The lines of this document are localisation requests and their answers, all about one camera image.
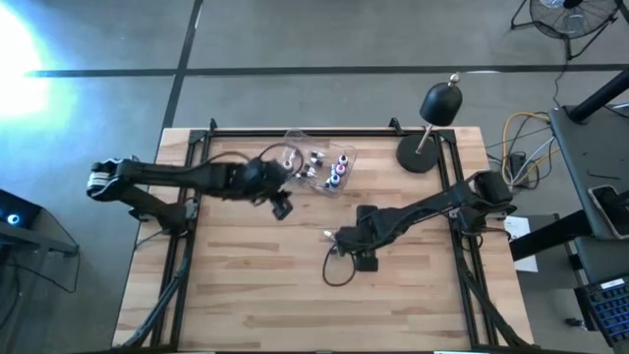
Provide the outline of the black floor fan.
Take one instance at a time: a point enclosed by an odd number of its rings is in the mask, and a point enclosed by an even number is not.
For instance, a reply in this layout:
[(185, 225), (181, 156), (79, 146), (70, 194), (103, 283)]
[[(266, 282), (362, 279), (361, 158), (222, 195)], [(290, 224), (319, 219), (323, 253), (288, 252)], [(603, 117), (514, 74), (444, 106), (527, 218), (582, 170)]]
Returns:
[(617, 20), (622, 0), (522, 0), (510, 29), (535, 28), (564, 45), (565, 60), (581, 56)]

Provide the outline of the grey desk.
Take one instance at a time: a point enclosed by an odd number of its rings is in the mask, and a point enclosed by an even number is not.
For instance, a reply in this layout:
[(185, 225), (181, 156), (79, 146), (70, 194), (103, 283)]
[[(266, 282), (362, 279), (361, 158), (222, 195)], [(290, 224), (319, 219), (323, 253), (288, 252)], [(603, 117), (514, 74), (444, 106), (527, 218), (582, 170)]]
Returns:
[(564, 109), (554, 109), (550, 122), (594, 236), (629, 239), (629, 212), (625, 221), (611, 225), (590, 194), (600, 186), (629, 191), (629, 118), (602, 108), (579, 124)]

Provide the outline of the clear plastic container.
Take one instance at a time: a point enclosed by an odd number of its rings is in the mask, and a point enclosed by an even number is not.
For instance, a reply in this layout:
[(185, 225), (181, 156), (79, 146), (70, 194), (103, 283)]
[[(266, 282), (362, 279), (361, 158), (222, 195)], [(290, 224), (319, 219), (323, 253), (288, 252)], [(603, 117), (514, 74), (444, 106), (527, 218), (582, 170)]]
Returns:
[[(323, 162), (321, 167), (310, 162), (311, 151), (313, 150), (324, 153), (324, 157), (319, 158)], [(315, 134), (307, 134), (300, 130), (289, 130), (285, 134), (283, 142), (278, 147), (273, 147), (270, 152), (271, 156), (280, 164), (283, 165), (285, 160), (291, 160), (293, 162), (292, 169), (300, 171), (301, 177), (295, 178), (298, 181), (298, 189), (329, 198), (337, 198), (341, 195), (349, 182), (354, 163), (358, 157), (358, 150), (348, 143), (343, 143), (332, 137), (316, 137)], [(332, 174), (336, 174), (335, 167), (339, 164), (338, 158), (342, 154), (347, 155), (349, 161), (345, 165), (345, 174), (339, 175), (341, 177), (340, 186), (326, 190), (324, 183), (326, 180), (330, 181)], [(305, 177), (303, 174), (305, 168), (313, 168), (316, 176), (314, 178)]]

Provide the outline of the black desk foot bar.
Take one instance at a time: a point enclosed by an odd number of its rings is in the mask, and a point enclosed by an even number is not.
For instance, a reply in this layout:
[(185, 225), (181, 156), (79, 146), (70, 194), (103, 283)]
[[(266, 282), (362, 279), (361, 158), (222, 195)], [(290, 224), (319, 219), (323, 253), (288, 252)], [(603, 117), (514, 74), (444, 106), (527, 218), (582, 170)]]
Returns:
[(629, 68), (620, 72), (607, 84), (568, 111), (568, 118), (578, 124), (585, 124), (589, 117), (606, 106), (614, 98), (629, 89)]
[(577, 238), (593, 237), (593, 230), (585, 212), (578, 210), (513, 240), (509, 246), (513, 260), (520, 261)]

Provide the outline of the black box with blue light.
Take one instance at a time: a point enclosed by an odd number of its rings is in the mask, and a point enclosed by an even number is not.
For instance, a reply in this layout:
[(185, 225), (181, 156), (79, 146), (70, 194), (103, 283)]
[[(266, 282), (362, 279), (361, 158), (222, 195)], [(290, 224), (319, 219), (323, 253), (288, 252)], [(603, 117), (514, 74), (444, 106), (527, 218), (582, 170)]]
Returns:
[(46, 208), (0, 189), (0, 246), (73, 257), (79, 246)]

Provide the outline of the black power strip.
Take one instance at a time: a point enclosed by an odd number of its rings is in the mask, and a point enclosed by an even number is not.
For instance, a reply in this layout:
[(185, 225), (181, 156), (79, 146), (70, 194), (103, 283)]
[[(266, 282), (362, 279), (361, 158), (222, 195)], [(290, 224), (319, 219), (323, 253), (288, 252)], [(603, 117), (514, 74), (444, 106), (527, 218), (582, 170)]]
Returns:
[(529, 188), (529, 177), (527, 175), (527, 156), (523, 151), (511, 152), (508, 157), (509, 167), (512, 177), (512, 185), (520, 189)]

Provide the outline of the black desk lamp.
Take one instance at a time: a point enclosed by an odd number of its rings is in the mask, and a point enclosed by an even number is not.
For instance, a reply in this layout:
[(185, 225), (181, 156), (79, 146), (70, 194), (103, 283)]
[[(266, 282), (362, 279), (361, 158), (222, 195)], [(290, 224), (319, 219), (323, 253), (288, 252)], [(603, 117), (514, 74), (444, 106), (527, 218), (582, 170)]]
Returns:
[(435, 127), (452, 124), (463, 103), (459, 89), (460, 74), (452, 74), (447, 82), (432, 86), (420, 107), (420, 116), (428, 123), (420, 134), (404, 137), (396, 150), (398, 163), (412, 173), (426, 173), (438, 162), (436, 142), (430, 136)]

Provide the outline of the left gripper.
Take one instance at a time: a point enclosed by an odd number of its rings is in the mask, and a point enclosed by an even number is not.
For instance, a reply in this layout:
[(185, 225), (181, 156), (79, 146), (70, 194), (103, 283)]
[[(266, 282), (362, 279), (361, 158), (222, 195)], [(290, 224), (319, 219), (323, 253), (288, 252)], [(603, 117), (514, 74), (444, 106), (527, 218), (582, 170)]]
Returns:
[(295, 193), (298, 189), (298, 181), (295, 178), (300, 177), (299, 170), (286, 169), (276, 160), (262, 160), (256, 157), (244, 167), (242, 197), (257, 203), (261, 200), (275, 199), (284, 191)]

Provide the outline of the backlit black keyboard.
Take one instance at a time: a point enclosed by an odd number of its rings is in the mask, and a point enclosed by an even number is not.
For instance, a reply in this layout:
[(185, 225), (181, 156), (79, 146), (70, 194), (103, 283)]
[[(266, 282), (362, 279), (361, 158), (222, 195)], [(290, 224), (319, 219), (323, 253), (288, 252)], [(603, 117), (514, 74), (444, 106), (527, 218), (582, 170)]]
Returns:
[(615, 353), (629, 353), (629, 276), (574, 290), (586, 330), (598, 331)]

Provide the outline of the white paper sheet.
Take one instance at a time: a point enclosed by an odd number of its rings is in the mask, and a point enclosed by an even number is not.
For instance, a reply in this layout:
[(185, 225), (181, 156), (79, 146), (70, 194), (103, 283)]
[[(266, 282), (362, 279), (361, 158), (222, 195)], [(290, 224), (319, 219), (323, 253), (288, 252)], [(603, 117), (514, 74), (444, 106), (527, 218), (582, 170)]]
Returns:
[[(503, 221), (504, 230), (509, 234), (508, 241), (513, 242), (531, 232), (529, 219), (520, 216), (507, 216)], [(517, 271), (538, 272), (538, 264), (535, 256), (529, 256), (519, 261), (514, 261)]]

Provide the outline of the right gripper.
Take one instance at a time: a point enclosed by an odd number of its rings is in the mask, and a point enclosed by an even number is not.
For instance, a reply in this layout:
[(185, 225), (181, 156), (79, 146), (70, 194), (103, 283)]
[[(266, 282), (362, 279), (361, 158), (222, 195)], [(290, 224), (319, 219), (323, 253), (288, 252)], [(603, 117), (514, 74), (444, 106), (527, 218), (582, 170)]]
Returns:
[(369, 231), (369, 218), (372, 213), (378, 211), (377, 206), (359, 205), (356, 208), (356, 223), (353, 226), (341, 226), (333, 232), (332, 238), (338, 248), (336, 256), (345, 256), (356, 252), (373, 242)]

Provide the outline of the smartphone in beige case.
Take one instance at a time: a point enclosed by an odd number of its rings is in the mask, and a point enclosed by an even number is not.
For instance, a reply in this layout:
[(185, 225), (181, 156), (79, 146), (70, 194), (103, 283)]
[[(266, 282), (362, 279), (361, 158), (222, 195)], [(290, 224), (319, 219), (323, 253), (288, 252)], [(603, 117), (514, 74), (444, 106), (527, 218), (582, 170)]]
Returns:
[(618, 193), (611, 185), (601, 185), (588, 194), (613, 237), (629, 239), (629, 191)]

